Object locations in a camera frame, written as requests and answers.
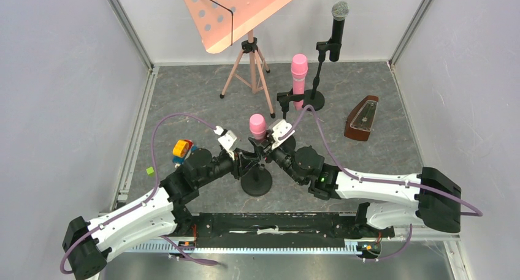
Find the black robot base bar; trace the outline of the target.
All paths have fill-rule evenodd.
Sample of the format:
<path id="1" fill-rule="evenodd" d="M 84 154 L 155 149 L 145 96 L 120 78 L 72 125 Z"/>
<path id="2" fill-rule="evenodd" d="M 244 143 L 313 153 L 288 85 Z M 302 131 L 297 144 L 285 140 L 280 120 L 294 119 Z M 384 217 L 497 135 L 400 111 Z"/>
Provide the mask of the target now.
<path id="1" fill-rule="evenodd" d="M 345 240 L 393 238 L 342 213 L 199 213 L 172 236 L 192 236 L 199 248 L 340 248 Z"/>

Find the pink microphone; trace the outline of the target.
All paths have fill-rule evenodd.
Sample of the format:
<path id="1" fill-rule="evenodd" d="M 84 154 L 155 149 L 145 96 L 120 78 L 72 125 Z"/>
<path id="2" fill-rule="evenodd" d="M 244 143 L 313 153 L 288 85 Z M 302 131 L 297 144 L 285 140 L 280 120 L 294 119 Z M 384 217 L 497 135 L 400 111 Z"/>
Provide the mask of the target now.
<path id="1" fill-rule="evenodd" d="M 308 72 L 308 59 L 304 54 L 296 54 L 291 62 L 292 92 L 295 95 L 304 94 L 305 78 Z"/>
<path id="2" fill-rule="evenodd" d="M 249 128 L 256 140 L 264 140 L 266 138 L 266 121 L 261 114 L 256 113 L 250 116 Z"/>

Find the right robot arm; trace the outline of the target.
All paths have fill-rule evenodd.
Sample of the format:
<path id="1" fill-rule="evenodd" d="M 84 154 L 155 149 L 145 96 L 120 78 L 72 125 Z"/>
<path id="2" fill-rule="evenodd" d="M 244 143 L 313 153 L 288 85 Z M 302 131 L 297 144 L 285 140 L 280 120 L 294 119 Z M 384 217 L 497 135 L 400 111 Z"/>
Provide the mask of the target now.
<path id="1" fill-rule="evenodd" d="M 461 188 L 436 168 L 423 167 L 421 173 L 407 175 L 350 172 L 327 164 L 311 146 L 294 149 L 267 139 L 249 141 L 260 158 L 276 163 L 314 197 L 363 199 L 354 219 L 362 236 L 407 224 L 445 233 L 461 230 Z"/>

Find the black microphone stand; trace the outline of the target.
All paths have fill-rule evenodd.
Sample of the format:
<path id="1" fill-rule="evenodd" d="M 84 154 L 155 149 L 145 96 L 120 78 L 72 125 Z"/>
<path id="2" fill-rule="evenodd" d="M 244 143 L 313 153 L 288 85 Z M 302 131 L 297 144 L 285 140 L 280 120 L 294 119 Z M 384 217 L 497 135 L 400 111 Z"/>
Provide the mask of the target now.
<path id="1" fill-rule="evenodd" d="M 300 102 L 304 100 L 304 94 L 294 94 L 293 89 L 288 92 L 281 92 L 277 94 L 277 102 L 280 104 L 283 113 L 282 118 L 286 119 L 287 112 L 289 112 L 290 102 Z"/>
<path id="2" fill-rule="evenodd" d="M 255 165 L 240 179 L 242 190 L 252 197 L 267 194 L 272 188 L 272 175 L 264 164 Z"/>
<path id="3" fill-rule="evenodd" d="M 304 105 L 311 105 L 315 111 L 319 111 L 324 107 L 325 99 L 321 92 L 318 91 L 320 83 L 320 73 L 323 62 L 326 59 L 326 53 L 329 52 L 329 60 L 336 62 L 339 60 L 341 43 L 332 43 L 329 41 L 322 41 L 316 43 L 316 50 L 318 51 L 318 68 L 313 79 L 312 89 L 304 92 Z"/>

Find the black microphone silver grille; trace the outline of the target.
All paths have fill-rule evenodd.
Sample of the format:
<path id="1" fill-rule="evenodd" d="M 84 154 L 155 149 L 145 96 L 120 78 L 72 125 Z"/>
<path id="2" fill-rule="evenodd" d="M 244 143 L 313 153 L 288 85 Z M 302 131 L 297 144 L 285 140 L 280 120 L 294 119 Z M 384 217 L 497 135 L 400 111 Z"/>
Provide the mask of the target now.
<path id="1" fill-rule="evenodd" d="M 331 13 L 333 16 L 333 23 L 332 23 L 332 34 L 331 34 L 331 38 L 329 39 L 329 45 L 332 45 L 329 50 L 330 51 L 329 60 L 331 62 L 336 62 L 339 60 L 340 49 L 342 46 L 345 19 L 346 19 L 347 15 L 349 14 L 349 11 L 350 11 L 350 8 L 346 1 L 336 2 L 332 6 Z"/>

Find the brown metronome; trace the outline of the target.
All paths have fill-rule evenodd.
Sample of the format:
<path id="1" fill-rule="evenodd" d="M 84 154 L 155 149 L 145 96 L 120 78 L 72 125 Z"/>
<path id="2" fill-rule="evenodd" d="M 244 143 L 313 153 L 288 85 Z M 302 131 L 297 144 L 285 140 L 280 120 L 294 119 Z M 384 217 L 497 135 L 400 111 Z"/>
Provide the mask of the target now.
<path id="1" fill-rule="evenodd" d="M 368 95 L 350 112 L 345 122 L 344 136 L 366 142 L 372 131 L 379 97 Z"/>

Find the pink music stand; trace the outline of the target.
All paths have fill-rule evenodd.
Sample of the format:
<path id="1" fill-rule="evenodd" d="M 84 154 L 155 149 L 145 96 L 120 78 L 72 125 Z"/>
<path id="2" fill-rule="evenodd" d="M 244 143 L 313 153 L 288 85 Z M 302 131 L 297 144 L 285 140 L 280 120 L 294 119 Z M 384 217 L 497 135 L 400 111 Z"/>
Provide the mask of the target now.
<path id="1" fill-rule="evenodd" d="M 224 98 L 233 79 L 252 93 L 263 91 L 271 118 L 275 110 L 265 75 L 270 73 L 254 29 L 293 0 L 184 0 L 207 53 L 221 53 L 236 42 L 241 49 L 220 92 Z"/>

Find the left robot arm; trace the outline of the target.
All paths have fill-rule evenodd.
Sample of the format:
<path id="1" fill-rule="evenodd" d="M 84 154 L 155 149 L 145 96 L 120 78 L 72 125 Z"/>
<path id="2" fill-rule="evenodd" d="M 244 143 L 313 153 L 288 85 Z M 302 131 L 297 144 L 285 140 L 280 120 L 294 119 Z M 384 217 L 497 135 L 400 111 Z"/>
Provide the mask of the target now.
<path id="1" fill-rule="evenodd" d="M 62 246 L 60 269 L 76 279 L 88 279 L 123 251 L 162 235 L 196 231 L 196 220 L 186 205 L 199 196 L 201 187 L 227 174 L 239 179 L 261 158 L 236 149 L 212 156 L 207 149 L 189 157 L 150 192 L 109 214 L 70 221 Z"/>

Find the colourful toy block stack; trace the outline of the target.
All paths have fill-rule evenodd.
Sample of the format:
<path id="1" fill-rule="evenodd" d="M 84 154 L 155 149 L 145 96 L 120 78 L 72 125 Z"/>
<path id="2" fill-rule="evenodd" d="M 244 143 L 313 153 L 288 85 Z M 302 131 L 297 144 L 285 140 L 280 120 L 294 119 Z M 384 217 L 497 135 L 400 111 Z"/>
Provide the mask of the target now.
<path id="1" fill-rule="evenodd" d="M 178 140 L 172 149 L 172 162 L 175 168 L 182 165 L 182 163 L 190 156 L 190 154 L 197 149 L 197 146 L 191 140 Z"/>

